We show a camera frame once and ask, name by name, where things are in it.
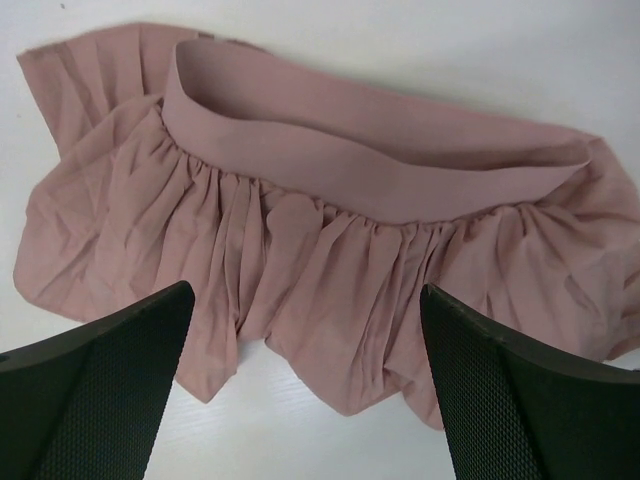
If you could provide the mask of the pink pleated skirt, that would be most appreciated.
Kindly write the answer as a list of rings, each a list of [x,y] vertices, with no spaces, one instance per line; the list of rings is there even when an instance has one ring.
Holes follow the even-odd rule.
[[[401,393],[436,424],[428,283],[579,356],[639,345],[639,199],[600,137],[183,31],[19,64],[60,161],[29,199],[17,290],[91,321],[189,282],[178,379],[201,401],[264,340],[341,414]]]

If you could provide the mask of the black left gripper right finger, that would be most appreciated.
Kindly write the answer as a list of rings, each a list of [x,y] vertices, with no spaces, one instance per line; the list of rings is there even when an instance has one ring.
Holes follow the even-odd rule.
[[[420,313],[456,478],[638,478],[638,372],[546,345],[433,285]]]

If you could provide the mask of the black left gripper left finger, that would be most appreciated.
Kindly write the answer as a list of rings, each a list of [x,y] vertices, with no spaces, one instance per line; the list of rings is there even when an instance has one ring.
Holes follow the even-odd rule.
[[[180,281],[2,353],[2,478],[143,478],[194,302]]]

